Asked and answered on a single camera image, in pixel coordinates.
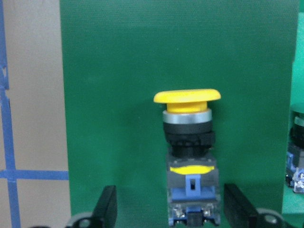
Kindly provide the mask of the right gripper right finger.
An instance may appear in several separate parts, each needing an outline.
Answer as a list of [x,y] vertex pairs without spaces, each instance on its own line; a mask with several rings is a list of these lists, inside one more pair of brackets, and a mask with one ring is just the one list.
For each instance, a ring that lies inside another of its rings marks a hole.
[[224,214],[232,228],[286,228],[276,211],[256,208],[236,184],[224,184]]

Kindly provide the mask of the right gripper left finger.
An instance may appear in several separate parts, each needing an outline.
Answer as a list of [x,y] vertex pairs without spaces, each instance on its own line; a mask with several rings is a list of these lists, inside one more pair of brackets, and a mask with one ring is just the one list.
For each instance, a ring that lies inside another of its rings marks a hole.
[[115,185],[103,188],[92,212],[78,213],[68,221],[69,228],[114,228],[117,220],[117,190]]

